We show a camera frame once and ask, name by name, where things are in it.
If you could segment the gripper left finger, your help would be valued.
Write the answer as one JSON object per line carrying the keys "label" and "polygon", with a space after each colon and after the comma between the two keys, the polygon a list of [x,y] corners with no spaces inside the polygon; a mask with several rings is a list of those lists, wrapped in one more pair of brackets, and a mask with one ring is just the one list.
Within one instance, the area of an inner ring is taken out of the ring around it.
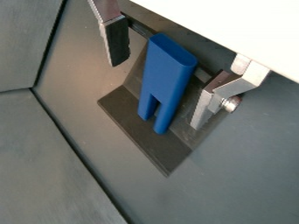
{"label": "gripper left finger", "polygon": [[117,0],[88,0],[88,4],[97,19],[107,59],[109,65],[116,67],[129,57],[127,17],[120,12]]}

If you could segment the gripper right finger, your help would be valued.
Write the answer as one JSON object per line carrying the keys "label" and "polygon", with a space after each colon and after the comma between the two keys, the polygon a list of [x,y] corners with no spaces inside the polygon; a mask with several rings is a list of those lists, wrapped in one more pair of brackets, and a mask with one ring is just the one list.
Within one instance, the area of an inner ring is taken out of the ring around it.
{"label": "gripper right finger", "polygon": [[216,77],[204,86],[191,118],[191,126],[199,130],[209,118],[225,109],[232,113],[239,104],[239,94],[259,87],[265,79],[269,69],[237,54],[232,64],[232,73],[220,71]]}

